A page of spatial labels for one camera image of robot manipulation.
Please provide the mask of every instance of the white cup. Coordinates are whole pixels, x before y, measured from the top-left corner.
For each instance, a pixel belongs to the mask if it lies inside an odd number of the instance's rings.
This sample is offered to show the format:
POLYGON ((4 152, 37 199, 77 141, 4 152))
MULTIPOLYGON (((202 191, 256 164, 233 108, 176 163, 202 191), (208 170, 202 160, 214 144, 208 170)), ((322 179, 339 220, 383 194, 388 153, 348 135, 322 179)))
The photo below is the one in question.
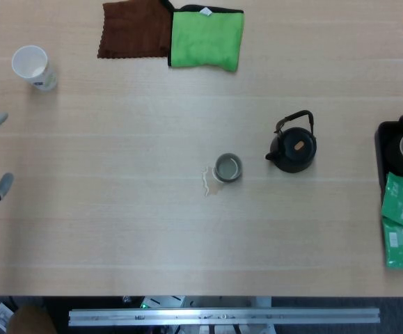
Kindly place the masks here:
POLYGON ((21 47, 14 53, 12 64, 15 74, 40 90, 48 91, 57 85, 56 73, 41 47, 21 47))

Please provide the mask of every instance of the label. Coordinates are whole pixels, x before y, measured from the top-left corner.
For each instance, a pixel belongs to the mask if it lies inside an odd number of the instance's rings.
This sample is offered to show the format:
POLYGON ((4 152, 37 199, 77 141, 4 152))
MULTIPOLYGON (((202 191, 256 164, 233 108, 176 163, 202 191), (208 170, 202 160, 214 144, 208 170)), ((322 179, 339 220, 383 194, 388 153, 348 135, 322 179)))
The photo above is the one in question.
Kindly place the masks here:
POLYGON ((397 244, 397 233, 396 232, 390 232, 388 234, 390 237, 390 247, 397 248, 399 247, 397 244))
POLYGON ((200 13, 206 16, 212 15, 212 11, 208 7, 204 7, 202 10, 200 10, 200 13))

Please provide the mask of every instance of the floor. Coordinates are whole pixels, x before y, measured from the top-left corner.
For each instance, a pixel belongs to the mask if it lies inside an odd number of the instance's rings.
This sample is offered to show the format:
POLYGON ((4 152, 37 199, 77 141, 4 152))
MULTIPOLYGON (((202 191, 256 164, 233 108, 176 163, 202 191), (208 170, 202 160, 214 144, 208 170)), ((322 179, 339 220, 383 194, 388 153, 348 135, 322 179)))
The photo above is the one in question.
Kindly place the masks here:
MULTIPOLYGON (((8 297, 0 297, 9 308, 25 305, 27 303, 38 306, 43 305, 43 300, 38 297, 14 297, 13 302, 8 297)), ((379 325, 345 325, 345 326, 277 326, 277 334, 396 334, 403 333, 403 299, 348 299, 348 298, 273 298, 274 307, 324 307, 324 308, 362 308, 378 307, 381 311, 381 324, 379 325)), ((89 333, 89 331, 72 331, 70 333, 89 333)), ((126 329, 118 329, 111 333, 131 333, 126 329)))

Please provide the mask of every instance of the wooden table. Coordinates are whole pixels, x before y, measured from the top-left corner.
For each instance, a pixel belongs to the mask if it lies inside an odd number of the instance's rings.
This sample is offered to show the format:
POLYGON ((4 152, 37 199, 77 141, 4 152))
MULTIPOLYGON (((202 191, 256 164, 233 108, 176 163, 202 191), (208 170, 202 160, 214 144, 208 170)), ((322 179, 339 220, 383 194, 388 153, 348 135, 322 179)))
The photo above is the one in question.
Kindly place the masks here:
POLYGON ((373 139, 403 114, 403 1, 216 1, 245 12, 236 74, 97 59, 101 5, 0 1, 0 294, 403 296, 373 139), (28 44, 55 91, 12 72, 28 44), (318 151, 288 175, 264 155, 301 109, 318 151), (205 196, 224 152, 243 178, 205 196))

